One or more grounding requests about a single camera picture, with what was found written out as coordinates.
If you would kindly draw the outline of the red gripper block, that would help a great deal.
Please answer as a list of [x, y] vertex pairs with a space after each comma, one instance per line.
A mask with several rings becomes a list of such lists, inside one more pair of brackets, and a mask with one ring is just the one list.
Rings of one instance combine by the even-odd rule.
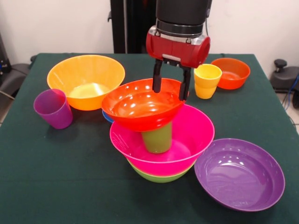
[[200, 35], [198, 37], [169, 36], [158, 32], [152, 26], [146, 37], [146, 49], [148, 54], [155, 58], [153, 71], [152, 90], [161, 91], [161, 67], [163, 60], [172, 60], [180, 63], [183, 69], [183, 82], [180, 85], [179, 100], [187, 100], [191, 79], [191, 68], [197, 68], [204, 63], [210, 50], [210, 37]]

